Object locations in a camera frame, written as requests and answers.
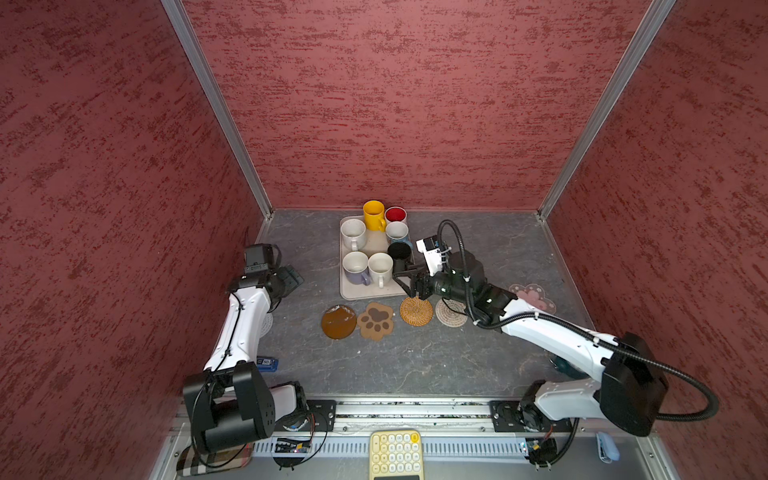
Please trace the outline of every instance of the yellow mug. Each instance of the yellow mug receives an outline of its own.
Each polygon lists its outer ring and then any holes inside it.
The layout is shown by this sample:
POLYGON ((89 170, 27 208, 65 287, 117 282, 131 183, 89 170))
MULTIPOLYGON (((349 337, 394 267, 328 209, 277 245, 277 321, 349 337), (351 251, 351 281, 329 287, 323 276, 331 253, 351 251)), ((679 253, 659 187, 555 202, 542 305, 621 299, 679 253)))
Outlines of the yellow mug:
POLYGON ((386 220, 384 220, 384 204, 378 200, 371 200, 362 206, 362 212, 366 218, 366 228, 368 230, 386 231, 386 220))

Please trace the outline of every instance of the metal corner post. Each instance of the metal corner post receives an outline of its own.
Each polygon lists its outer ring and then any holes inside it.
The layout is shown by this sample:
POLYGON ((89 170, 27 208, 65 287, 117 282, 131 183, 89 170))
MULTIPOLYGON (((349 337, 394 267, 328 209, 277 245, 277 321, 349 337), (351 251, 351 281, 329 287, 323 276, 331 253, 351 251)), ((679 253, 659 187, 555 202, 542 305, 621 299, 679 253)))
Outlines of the metal corner post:
POLYGON ((581 136, 576 140, 576 145, 574 145, 573 150, 568 155, 563 169, 549 189, 549 193, 541 204, 541 208, 539 208, 539 215, 543 220, 547 220, 549 214, 552 213, 555 204, 565 191, 568 181, 573 177, 578 165, 581 163, 587 150, 589 150, 590 145, 592 145, 592 141, 597 137, 603 123, 611 113, 614 105, 616 105, 621 92, 624 91, 627 83, 629 83, 632 74, 640 64, 645 52, 659 32, 664 20, 667 19, 667 15, 669 15, 674 4, 675 0, 653 0, 651 2, 643 19, 637 26, 637 30, 632 40, 630 40, 627 50, 624 51, 624 55, 622 55, 616 70, 614 70, 614 74, 605 86, 598 104, 595 105, 592 115, 587 120, 581 136))
POLYGON ((161 2, 165 12, 168 14, 170 23, 174 26, 184 52, 187 53, 192 69, 194 69, 197 79, 200 81, 206 97, 208 97, 210 106, 216 114, 221 130, 224 132, 224 136, 227 137, 237 163, 240 164, 240 169, 243 171, 243 175, 245 175, 248 186, 253 192, 256 202, 259 204, 261 213, 265 219, 270 218, 272 212, 274 212, 270 199, 266 196, 264 186, 261 184, 259 175, 256 173, 256 168, 253 166, 243 138, 237 130, 230 109, 227 107, 227 102, 221 94, 219 84, 216 83, 214 73, 210 70, 208 61, 205 59, 200 42, 197 41, 197 36, 194 33, 184 5, 181 3, 181 0, 161 0, 161 2))

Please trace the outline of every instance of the purple mug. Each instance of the purple mug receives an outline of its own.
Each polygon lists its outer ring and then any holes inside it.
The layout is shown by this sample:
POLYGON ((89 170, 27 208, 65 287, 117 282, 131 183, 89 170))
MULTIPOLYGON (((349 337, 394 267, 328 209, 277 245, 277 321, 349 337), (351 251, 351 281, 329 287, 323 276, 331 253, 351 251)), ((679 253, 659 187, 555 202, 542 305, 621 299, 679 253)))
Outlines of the purple mug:
POLYGON ((363 252, 349 252, 341 262, 344 275, 355 285, 370 285, 371 274, 368 271, 368 256, 363 252))

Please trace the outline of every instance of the black mug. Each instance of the black mug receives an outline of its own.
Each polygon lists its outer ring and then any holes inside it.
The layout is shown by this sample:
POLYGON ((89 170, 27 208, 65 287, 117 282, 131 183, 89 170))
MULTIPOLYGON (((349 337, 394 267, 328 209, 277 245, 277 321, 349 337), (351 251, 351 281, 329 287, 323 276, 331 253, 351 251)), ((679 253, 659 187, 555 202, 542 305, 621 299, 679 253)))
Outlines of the black mug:
POLYGON ((386 249, 387 254, 395 261, 392 273, 402 272, 406 269, 406 262, 411 258, 411 247, 407 243, 395 242, 386 249))

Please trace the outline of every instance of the paw print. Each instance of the paw print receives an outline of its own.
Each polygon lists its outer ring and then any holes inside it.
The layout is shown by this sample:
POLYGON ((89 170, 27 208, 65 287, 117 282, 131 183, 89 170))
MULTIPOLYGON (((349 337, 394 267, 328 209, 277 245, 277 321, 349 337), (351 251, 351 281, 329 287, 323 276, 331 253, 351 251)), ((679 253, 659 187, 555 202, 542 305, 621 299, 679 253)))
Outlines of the paw print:
POLYGON ((392 333, 395 323, 392 321, 394 310, 392 307, 381 303, 370 303, 366 311, 357 317, 357 325, 364 339, 372 339, 376 342, 392 333))
POLYGON ((535 283, 529 283, 526 286, 515 283, 509 286, 509 291, 517 295, 518 298, 528 302, 529 305, 535 306, 546 313, 555 313, 558 310, 554 306, 554 302, 546 297, 544 288, 535 283))

